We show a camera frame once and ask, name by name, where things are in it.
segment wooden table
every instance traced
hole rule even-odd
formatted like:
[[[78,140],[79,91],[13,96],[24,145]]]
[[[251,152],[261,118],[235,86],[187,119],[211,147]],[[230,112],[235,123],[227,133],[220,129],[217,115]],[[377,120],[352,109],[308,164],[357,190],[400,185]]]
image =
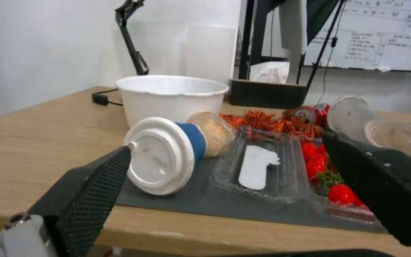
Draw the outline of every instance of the wooden table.
[[[92,88],[0,116],[0,229],[67,170],[121,145],[124,110],[91,102]],[[119,95],[111,96],[119,101]],[[223,112],[245,108],[225,104]],[[411,114],[380,113],[411,122]],[[115,206],[97,244],[182,255],[367,248],[411,256],[390,235]]]

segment white panel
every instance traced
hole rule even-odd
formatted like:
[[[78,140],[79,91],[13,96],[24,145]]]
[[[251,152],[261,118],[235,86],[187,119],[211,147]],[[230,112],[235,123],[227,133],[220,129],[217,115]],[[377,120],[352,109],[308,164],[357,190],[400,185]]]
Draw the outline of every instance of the white panel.
[[[190,25],[186,75],[229,83],[235,56],[234,28]]]

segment white wall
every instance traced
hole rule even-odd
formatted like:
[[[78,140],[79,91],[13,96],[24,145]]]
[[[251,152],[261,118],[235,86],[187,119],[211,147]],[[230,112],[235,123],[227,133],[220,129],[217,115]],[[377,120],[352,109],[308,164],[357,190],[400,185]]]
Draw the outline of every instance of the white wall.
[[[275,11],[274,25],[272,31],[273,49],[272,55],[286,57],[282,49],[280,26],[278,20],[279,11]],[[266,33],[264,34],[263,52],[265,56],[270,53],[270,26],[272,13],[266,20]],[[244,19],[241,18],[241,32]],[[301,85],[306,85],[310,68],[303,68],[301,74]],[[323,72],[318,69],[310,91],[305,99],[305,104],[316,104],[323,92]],[[337,70],[329,69],[326,75],[326,94],[321,102],[333,103],[338,97],[344,95],[356,95],[363,97],[372,109],[393,112],[411,113],[411,72],[388,72],[380,73],[364,70]]]
[[[135,75],[123,0],[0,0],[0,114]],[[129,20],[151,74],[183,75],[188,24],[237,27],[240,0],[146,0]]]

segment tissue box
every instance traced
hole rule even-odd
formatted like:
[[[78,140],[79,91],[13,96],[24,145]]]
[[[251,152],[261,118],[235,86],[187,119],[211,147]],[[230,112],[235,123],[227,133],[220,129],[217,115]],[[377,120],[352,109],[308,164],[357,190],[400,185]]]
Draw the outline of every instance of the tissue box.
[[[290,84],[230,80],[229,103],[238,106],[296,109],[304,103],[306,87]]]

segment black mat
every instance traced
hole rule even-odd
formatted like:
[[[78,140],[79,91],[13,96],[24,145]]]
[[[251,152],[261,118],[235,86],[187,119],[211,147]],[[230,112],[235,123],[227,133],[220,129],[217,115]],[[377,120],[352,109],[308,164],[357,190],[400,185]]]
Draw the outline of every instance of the black mat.
[[[221,189],[210,182],[210,173],[215,162],[216,159],[202,160],[194,168],[193,176],[187,185],[180,191],[166,196],[147,194],[127,178],[116,204],[256,221],[384,232],[382,228],[365,223],[315,212],[304,200],[283,205]]]

